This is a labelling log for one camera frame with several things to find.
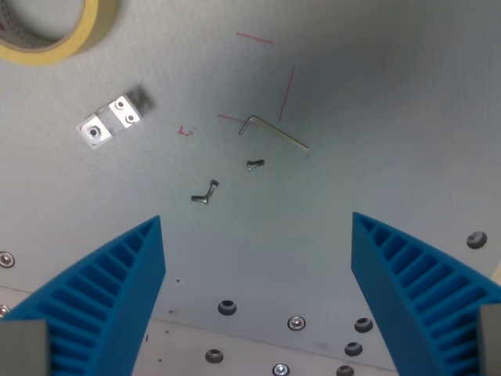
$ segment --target small bolt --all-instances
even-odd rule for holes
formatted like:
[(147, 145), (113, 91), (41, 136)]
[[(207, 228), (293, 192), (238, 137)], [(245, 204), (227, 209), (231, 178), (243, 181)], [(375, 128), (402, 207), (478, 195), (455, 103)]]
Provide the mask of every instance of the small bolt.
[(215, 180), (211, 180), (211, 186), (205, 196), (191, 196), (191, 201), (195, 202), (203, 202), (204, 204), (208, 204), (209, 198), (211, 198), (214, 190), (218, 187), (219, 183)]
[(286, 364), (277, 364), (273, 368), (273, 374), (275, 376), (287, 376), (290, 373), (290, 369)]
[(219, 183), (216, 182), (215, 180), (211, 180), (211, 186), (209, 187), (209, 191), (205, 195), (207, 199), (211, 198), (212, 194), (214, 193), (214, 190), (218, 187)]
[(259, 167), (259, 166), (264, 166), (265, 165), (265, 160), (260, 159), (259, 161), (247, 161), (247, 168), (250, 171), (254, 167)]
[(87, 128), (87, 133), (91, 139), (96, 139), (101, 136), (101, 129), (96, 125), (92, 125)]
[(301, 316), (292, 316), (287, 323), (287, 326), (292, 331), (300, 331), (305, 328), (306, 321)]
[(191, 201), (203, 202), (204, 204), (207, 204), (207, 202), (209, 202), (209, 199), (207, 198), (207, 196), (191, 196)]
[(3, 319), (9, 312), (10, 308), (7, 305), (0, 304), (0, 319)]
[(0, 252), (0, 266), (2, 268), (12, 268), (16, 261), (14, 257), (8, 252)]

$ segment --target gray surface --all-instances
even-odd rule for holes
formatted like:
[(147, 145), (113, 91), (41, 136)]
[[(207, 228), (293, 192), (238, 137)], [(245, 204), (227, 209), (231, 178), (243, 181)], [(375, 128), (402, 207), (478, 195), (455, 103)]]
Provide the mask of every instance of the gray surface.
[(49, 332), (44, 320), (2, 320), (0, 338), (0, 374), (50, 376)]
[(482, 376), (501, 374), (501, 304), (480, 307), (478, 313), (477, 339), (480, 371)]
[[(350, 271), (353, 211), (492, 273), (501, 3), (122, 3), (92, 51), (0, 62), (0, 248), (16, 257), (0, 285), (34, 291), (160, 214), (168, 274), (154, 317), (341, 359), (360, 342), (354, 360), (392, 368), (377, 327), (353, 328), (372, 318)], [(75, 126), (138, 84), (153, 110), (91, 150)], [(238, 136), (218, 114), (261, 115), (310, 151), (258, 127)], [(266, 166), (249, 172), (255, 159)], [(190, 202), (211, 179), (211, 203)], [(475, 230), (489, 237), (479, 251), (465, 241)], [(218, 313), (223, 299), (235, 315)], [(303, 331), (287, 328), (294, 315)]]

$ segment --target screw hole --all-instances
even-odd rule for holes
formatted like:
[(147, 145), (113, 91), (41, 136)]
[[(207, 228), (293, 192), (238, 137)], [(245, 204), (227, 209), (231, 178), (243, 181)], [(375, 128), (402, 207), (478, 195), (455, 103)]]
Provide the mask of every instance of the screw hole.
[(362, 353), (362, 345), (358, 342), (350, 342), (344, 347), (344, 353), (348, 356), (357, 356)]
[(216, 349), (209, 350), (205, 353), (205, 360), (212, 364), (221, 363), (223, 360), (222, 352)]
[(341, 366), (337, 368), (336, 376), (354, 376), (355, 371), (350, 366)]
[(367, 333), (373, 328), (373, 321), (363, 317), (361, 319), (356, 320), (355, 322), (355, 330), (358, 333)]
[(218, 311), (224, 316), (231, 316), (236, 312), (236, 304), (232, 300), (223, 300), (218, 304)]

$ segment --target yellow masking tape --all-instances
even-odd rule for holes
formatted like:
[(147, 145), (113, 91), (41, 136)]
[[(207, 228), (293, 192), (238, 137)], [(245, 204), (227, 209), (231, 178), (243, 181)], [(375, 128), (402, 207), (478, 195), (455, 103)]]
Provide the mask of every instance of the yellow masking tape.
[(75, 28), (54, 42), (33, 35), (0, 0), (0, 58), (26, 65), (54, 64), (93, 47), (113, 26), (118, 0), (83, 0)]

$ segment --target blue plastic gripper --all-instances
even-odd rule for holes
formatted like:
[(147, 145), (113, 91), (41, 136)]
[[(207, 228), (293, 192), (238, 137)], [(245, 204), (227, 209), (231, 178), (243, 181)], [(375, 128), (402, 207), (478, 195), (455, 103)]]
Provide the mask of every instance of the blue plastic gripper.
[(50, 280), (4, 320), (45, 320), (52, 376), (130, 375), (165, 275), (160, 217)]
[(353, 214), (351, 270), (400, 376), (479, 374), (477, 315), (501, 287), (410, 235)]

